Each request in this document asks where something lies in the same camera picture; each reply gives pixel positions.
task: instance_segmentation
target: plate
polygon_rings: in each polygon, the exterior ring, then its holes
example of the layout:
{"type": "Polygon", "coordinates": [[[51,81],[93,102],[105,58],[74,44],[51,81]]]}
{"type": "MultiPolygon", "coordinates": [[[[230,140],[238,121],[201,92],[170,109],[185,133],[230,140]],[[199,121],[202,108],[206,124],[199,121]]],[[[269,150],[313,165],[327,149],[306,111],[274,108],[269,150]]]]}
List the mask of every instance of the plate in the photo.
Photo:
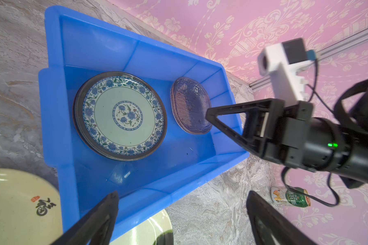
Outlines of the plate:
{"type": "Polygon", "coordinates": [[[172,223],[165,209],[110,243],[110,245],[122,244],[173,245],[172,223]]]}
{"type": "Polygon", "coordinates": [[[162,144],[167,128],[165,107],[153,88],[117,71],[94,76],[79,89],[74,121],[91,149],[121,161],[152,154],[162,144]]]}
{"type": "Polygon", "coordinates": [[[172,85],[170,99],[175,120],[184,131],[205,135],[211,130],[212,125],[206,120],[211,101],[199,82],[187,77],[178,78],[172,85]]]}
{"type": "Polygon", "coordinates": [[[0,169],[0,245],[51,244],[62,234],[59,192],[33,174],[0,169]]]}

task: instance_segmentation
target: wire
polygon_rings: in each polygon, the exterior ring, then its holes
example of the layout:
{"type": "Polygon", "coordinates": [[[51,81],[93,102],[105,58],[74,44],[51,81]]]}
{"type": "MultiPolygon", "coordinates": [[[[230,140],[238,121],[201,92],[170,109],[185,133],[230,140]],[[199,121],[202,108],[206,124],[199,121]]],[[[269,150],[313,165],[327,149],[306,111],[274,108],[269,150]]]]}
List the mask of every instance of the wire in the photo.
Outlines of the wire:
{"type": "Polygon", "coordinates": [[[313,95],[316,93],[316,85],[317,85],[317,77],[319,75],[319,61],[317,60],[317,58],[314,60],[314,82],[313,82],[313,89],[312,89],[312,94],[309,97],[308,102],[310,102],[313,98],[313,95]]]}
{"type": "Polygon", "coordinates": [[[330,186],[330,182],[331,182],[331,173],[328,175],[328,179],[327,179],[327,186],[328,188],[331,190],[332,194],[334,195],[335,197],[335,204],[332,204],[332,203],[327,203],[325,201],[322,201],[314,196],[311,196],[311,195],[308,195],[308,194],[305,194],[303,193],[302,191],[299,191],[293,187],[291,187],[290,185],[286,184],[285,182],[285,176],[286,176],[286,173],[289,171],[289,167],[285,167],[283,170],[282,170],[282,173],[281,173],[281,179],[282,179],[282,182],[283,184],[285,185],[286,189],[288,189],[289,191],[293,191],[295,193],[298,193],[298,194],[301,194],[301,195],[304,195],[304,196],[307,196],[309,198],[312,198],[314,199],[315,201],[327,206],[327,207],[335,207],[339,204],[339,196],[338,196],[338,193],[336,191],[334,191],[331,186],[330,186]]]}
{"type": "Polygon", "coordinates": [[[328,107],[328,105],[322,100],[322,98],[320,97],[320,95],[315,91],[315,89],[310,86],[309,84],[307,84],[307,86],[312,90],[312,93],[314,93],[320,100],[320,102],[332,113],[334,114],[334,111],[331,110],[331,108],[328,107]]]}

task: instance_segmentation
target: gray marble surface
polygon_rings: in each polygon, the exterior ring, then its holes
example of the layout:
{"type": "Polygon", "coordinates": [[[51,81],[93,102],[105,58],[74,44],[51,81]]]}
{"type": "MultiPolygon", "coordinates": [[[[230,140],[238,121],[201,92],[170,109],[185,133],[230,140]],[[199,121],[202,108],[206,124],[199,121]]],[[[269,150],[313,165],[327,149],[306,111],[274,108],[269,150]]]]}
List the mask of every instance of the gray marble surface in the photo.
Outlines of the gray marble surface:
{"type": "MultiPolygon", "coordinates": [[[[48,67],[44,11],[62,5],[169,43],[123,17],[103,0],[0,0],[0,167],[36,174],[58,188],[44,163],[38,72],[48,67]]],[[[237,103],[253,100],[249,86],[229,75],[237,103]]],[[[251,156],[167,208],[175,243],[253,244],[245,200],[255,190],[270,201],[270,164],[251,156]]]]}

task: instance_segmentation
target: beverage can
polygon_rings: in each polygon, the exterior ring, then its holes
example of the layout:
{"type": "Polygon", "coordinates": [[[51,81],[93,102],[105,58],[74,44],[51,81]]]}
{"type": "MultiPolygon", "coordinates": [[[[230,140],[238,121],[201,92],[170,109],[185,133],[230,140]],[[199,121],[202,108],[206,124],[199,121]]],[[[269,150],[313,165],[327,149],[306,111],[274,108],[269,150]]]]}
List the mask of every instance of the beverage can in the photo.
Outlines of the beverage can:
{"type": "MultiPolygon", "coordinates": [[[[308,194],[306,189],[295,187],[295,189],[308,194]]],[[[286,189],[286,187],[271,187],[271,198],[275,204],[294,206],[294,207],[308,207],[311,205],[311,199],[302,194],[295,193],[286,189]]]]}

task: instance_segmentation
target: blue tray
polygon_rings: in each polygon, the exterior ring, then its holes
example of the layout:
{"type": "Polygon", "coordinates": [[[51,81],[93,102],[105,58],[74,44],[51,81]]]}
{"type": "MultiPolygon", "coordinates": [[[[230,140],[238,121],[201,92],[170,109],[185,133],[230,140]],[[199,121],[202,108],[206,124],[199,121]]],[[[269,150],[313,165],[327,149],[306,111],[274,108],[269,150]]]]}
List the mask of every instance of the blue tray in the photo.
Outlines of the blue tray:
{"type": "MultiPolygon", "coordinates": [[[[117,190],[116,239],[249,156],[215,127],[191,135],[173,117],[170,89],[181,76],[201,82],[213,107],[235,104],[219,63],[61,6],[47,8],[45,29],[49,68],[39,73],[42,140],[45,162],[58,172],[64,231],[117,190]],[[122,162],[100,156],[75,129],[75,94],[106,71],[142,78],[165,105],[165,139],[147,158],[122,162]]],[[[242,133],[238,114],[221,120],[242,133]]]]}

